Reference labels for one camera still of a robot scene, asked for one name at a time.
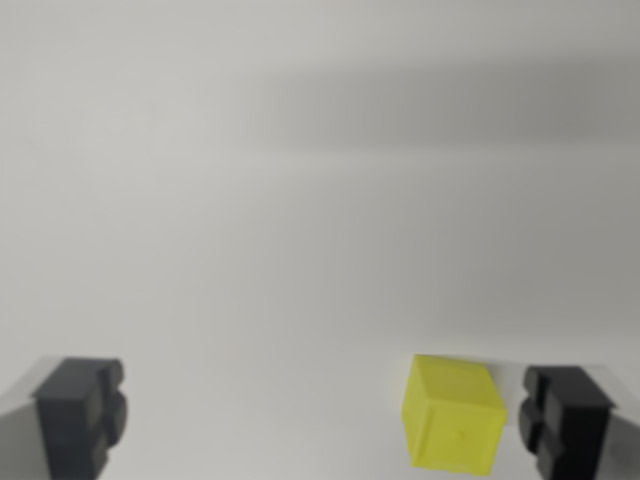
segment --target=white surface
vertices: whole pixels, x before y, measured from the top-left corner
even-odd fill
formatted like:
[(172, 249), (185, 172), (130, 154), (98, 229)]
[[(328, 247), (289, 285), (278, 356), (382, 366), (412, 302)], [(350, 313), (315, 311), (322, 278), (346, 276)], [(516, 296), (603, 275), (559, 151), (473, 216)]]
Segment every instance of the white surface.
[(600, 3), (0, 1), (0, 385), (120, 356), (104, 480), (410, 480), (456, 478), (408, 466), (416, 352), (637, 382), (640, 4)]

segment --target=cube face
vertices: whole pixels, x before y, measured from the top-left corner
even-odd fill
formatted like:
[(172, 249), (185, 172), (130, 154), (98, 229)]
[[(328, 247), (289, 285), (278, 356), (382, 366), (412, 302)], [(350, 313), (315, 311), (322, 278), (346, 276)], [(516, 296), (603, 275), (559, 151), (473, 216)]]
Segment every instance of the cube face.
[(417, 464), (423, 468), (488, 475), (506, 414), (459, 404), (434, 404)]
[(412, 466), (488, 475), (506, 417), (482, 365), (414, 357), (402, 409)]

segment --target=cube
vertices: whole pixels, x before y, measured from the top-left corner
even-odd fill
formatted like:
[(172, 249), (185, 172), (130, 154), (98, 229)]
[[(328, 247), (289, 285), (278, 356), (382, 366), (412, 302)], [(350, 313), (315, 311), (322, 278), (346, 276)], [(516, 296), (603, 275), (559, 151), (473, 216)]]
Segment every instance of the cube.
[(414, 356), (402, 407), (412, 466), (489, 475), (506, 420), (484, 365)]

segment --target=black plastic block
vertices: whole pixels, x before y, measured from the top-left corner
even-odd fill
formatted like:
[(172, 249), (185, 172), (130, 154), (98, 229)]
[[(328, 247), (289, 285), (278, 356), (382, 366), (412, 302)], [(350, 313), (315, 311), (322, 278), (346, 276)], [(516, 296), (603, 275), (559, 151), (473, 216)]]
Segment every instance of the black plastic block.
[(118, 360), (65, 359), (34, 392), (52, 480), (95, 480), (120, 440), (127, 401)]
[(520, 434), (543, 478), (592, 480), (613, 402), (580, 367), (530, 367), (524, 385)]

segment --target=yellow cube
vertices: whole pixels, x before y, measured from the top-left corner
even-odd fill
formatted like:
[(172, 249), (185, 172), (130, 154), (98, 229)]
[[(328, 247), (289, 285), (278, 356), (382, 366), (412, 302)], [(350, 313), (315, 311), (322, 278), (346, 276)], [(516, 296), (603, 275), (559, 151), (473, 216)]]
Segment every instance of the yellow cube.
[(412, 466), (489, 475), (506, 419), (484, 365), (414, 356), (402, 407)]

